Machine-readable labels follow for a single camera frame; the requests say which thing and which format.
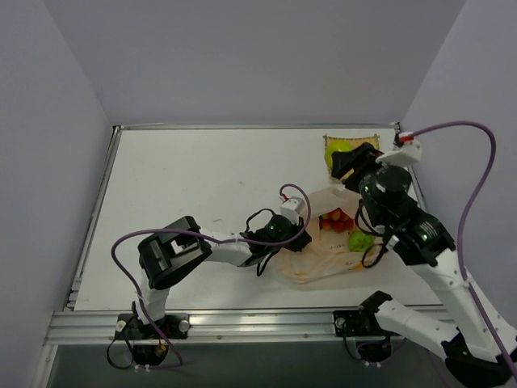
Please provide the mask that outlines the green fake apple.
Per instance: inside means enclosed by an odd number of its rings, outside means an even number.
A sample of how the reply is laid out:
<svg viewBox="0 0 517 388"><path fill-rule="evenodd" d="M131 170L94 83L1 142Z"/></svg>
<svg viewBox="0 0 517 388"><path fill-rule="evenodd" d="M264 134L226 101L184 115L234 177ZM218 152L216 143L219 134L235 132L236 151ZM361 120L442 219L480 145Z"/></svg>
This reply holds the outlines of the green fake apple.
<svg viewBox="0 0 517 388"><path fill-rule="evenodd" d="M333 170L333 159L332 159L333 153L349 152L351 150L352 150L351 144L345 140L332 141L331 143L329 143L326 146L324 159L325 159L326 166L327 166L329 173L331 173Z"/></svg>

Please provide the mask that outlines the translucent printed plastic bag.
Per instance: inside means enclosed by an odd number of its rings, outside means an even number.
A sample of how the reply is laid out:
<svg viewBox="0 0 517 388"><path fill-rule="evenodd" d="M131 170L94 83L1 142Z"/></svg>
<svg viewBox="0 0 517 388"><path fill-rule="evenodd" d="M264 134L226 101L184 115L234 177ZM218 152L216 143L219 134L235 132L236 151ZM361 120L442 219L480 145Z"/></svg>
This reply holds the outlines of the translucent printed plastic bag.
<svg viewBox="0 0 517 388"><path fill-rule="evenodd" d="M283 249L272 260L277 275L297 284L308 284L329 276L347 272L358 272L374 264L380 252L380 238L365 252L348 250L349 233L360 230L356 225L352 231L341 234L319 229L319 216L340 208L355 221L359 205L359 194L336 187L325 188L309 194L311 216L306 232L312 242L301 252Z"/></svg>

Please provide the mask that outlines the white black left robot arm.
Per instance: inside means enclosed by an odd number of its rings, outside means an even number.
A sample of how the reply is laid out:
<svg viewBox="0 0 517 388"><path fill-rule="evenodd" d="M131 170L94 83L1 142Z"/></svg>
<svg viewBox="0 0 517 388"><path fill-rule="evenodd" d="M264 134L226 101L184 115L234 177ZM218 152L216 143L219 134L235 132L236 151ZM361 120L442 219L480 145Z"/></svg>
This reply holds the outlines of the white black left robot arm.
<svg viewBox="0 0 517 388"><path fill-rule="evenodd" d="M294 220L276 213L264 227L255 231L247 229L235 237L210 233L200 228L191 216L178 219L168 228L189 234L155 233L137 247L141 295L134 302L137 316L133 327L145 339L153 339L162 332L170 288L204 261L238 268L258 267L281 249L300 252L312 241L303 230L302 217Z"/></svg>

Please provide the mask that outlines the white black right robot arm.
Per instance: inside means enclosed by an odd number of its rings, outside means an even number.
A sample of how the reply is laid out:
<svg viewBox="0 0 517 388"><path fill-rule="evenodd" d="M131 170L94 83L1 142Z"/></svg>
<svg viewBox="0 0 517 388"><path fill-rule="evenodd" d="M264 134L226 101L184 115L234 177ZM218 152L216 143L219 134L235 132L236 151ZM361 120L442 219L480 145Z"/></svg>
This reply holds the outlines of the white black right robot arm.
<svg viewBox="0 0 517 388"><path fill-rule="evenodd" d="M367 335L397 334L434 353L467 387L497 387L515 376L516 329L508 324L460 265L458 243L408 193L412 177L371 144L331 155L330 174L360 195L382 251L397 254L441 301L452 323L412 310L376 291L354 321Z"/></svg>

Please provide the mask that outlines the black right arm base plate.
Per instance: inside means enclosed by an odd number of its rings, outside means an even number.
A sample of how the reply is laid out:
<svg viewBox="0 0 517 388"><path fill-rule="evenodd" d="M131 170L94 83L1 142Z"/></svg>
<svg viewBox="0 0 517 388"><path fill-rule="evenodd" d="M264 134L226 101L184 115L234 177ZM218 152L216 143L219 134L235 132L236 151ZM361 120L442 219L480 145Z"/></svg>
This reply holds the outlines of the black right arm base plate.
<svg viewBox="0 0 517 388"><path fill-rule="evenodd" d="M335 310L333 320L337 337L373 336L382 333L375 316L365 310Z"/></svg>

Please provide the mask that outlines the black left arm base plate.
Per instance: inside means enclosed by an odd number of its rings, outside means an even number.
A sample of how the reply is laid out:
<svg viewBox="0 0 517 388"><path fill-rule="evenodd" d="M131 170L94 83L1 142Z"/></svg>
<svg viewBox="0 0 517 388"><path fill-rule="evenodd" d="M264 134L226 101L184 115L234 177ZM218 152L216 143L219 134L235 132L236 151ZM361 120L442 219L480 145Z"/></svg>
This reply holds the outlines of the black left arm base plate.
<svg viewBox="0 0 517 388"><path fill-rule="evenodd" d="M169 340L184 340L191 324L187 314L166 314L155 322L157 327ZM144 324L135 314L120 314L117 325L129 340L157 340L160 335L150 324Z"/></svg>

